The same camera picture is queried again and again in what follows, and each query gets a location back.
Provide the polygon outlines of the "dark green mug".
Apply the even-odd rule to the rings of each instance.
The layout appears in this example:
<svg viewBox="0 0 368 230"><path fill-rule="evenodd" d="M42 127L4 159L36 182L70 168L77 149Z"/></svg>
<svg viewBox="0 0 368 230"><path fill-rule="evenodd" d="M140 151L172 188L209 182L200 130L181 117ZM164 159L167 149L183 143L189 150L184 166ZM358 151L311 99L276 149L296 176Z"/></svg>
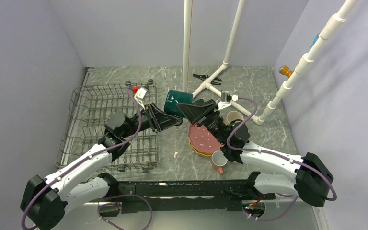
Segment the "dark green mug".
<svg viewBox="0 0 368 230"><path fill-rule="evenodd" d="M194 112L196 115L201 114L201 112L204 112L204 108L196 108L196 105L199 105L203 103L204 100L200 99L198 101L193 102L193 95L191 93L182 92L178 90L169 90L167 92L167 96L164 103L163 113L159 114L158 116L164 119L169 119L172 117L178 117L181 119L187 119L186 113L182 113L182 111L177 106L179 103L182 104L190 104L191 105L191 112Z"/></svg>

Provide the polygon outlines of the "cream yellow-green cup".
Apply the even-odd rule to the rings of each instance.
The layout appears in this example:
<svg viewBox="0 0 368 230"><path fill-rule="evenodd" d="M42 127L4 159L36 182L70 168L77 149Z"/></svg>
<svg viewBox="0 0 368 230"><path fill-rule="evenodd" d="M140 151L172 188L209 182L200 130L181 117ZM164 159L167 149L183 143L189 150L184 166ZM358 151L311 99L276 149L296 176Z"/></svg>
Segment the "cream yellow-green cup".
<svg viewBox="0 0 368 230"><path fill-rule="evenodd" d="M228 112L228 114L226 115L226 118L224 119L225 124L230 124L233 121L243 121L244 117L243 114L241 112L238 111L230 111Z"/></svg>

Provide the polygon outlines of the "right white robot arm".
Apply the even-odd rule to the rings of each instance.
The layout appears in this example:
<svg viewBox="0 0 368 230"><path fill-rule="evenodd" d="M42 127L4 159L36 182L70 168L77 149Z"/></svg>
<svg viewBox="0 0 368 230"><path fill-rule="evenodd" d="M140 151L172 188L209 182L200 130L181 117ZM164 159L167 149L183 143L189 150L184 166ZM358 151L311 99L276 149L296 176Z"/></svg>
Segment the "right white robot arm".
<svg viewBox="0 0 368 230"><path fill-rule="evenodd" d="M269 193L294 195L314 207L323 207L326 201L337 199L332 186L334 177L316 154L292 155L255 144L250 141L246 122L225 124L219 104L212 99L203 103L178 103L177 107L194 127L204 126L222 144L221 151L228 161L275 172L274 175L252 172L245 185L249 198Z"/></svg>

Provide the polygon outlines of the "pink mug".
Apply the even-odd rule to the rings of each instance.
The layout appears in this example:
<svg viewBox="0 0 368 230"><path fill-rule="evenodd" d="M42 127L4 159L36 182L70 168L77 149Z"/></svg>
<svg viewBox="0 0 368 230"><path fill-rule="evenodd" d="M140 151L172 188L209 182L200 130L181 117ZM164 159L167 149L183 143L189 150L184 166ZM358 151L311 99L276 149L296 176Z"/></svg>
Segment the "pink mug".
<svg viewBox="0 0 368 230"><path fill-rule="evenodd" d="M228 159L224 156L222 151L215 151L211 156L211 165L218 172L223 175L223 167L228 163Z"/></svg>

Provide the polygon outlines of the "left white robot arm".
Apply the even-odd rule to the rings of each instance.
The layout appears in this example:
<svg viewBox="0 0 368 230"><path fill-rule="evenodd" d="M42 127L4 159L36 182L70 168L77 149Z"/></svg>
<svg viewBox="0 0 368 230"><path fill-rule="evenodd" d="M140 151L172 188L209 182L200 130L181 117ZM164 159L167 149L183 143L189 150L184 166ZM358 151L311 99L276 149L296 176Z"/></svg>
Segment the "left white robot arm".
<svg viewBox="0 0 368 230"><path fill-rule="evenodd" d="M85 179L123 155L139 132L149 128L161 132L183 122L182 117L168 114L154 103L136 108L138 112L133 117L120 110L110 114L104 135L71 164L45 178L35 175L27 182L20 205L24 230L26 218L35 224L33 229L50 230L66 213L88 201L115 200L120 189L112 175L104 172L90 182Z"/></svg>

